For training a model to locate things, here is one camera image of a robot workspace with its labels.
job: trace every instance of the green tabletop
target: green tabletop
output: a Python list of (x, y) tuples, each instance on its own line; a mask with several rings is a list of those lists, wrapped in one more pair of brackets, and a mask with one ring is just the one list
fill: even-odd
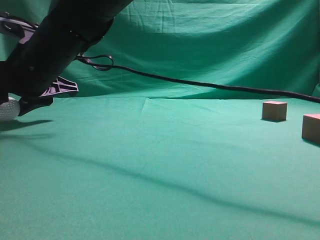
[(2, 240), (318, 240), (320, 147), (263, 100), (58, 98), (0, 125)]

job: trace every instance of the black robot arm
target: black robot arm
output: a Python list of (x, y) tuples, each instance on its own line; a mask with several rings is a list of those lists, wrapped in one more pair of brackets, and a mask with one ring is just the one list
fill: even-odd
[(132, 1), (54, 0), (40, 25), (0, 15), (0, 33), (20, 38), (0, 63), (0, 104), (8, 101), (9, 93), (20, 96), (22, 116), (49, 106), (58, 94), (77, 93), (77, 84), (61, 73), (105, 36), (115, 16)]

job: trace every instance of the wooden block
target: wooden block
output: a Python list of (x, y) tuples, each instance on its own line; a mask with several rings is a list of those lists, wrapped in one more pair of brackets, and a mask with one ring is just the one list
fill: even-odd
[(262, 119), (272, 122), (287, 120), (288, 103), (282, 101), (265, 101), (262, 105)]
[(303, 115), (302, 138), (320, 145), (320, 114)]

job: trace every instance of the green cloth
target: green cloth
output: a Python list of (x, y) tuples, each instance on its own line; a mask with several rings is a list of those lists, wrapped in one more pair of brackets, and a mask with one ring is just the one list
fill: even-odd
[[(1, 0), (40, 22), (48, 0)], [(320, 96), (319, 0), (134, 0), (88, 56), (200, 82)], [(16, 40), (0, 36), (0, 60)], [(271, 96), (73, 62), (57, 98), (0, 123), (0, 240), (319, 240), (320, 148)]]
[[(49, 5), (1, 0), (0, 10), (40, 22)], [(110, 54), (118, 65), (184, 80), (311, 95), (319, 82), (319, 8), (319, 0), (134, 0), (87, 55)], [(14, 44), (12, 38), (2, 44), (5, 59)], [(79, 83), (79, 97), (261, 98), (118, 69), (99, 72), (80, 62), (63, 76)]]
[(318, 240), (320, 148), (262, 100), (60, 98), (0, 125), (3, 240)]

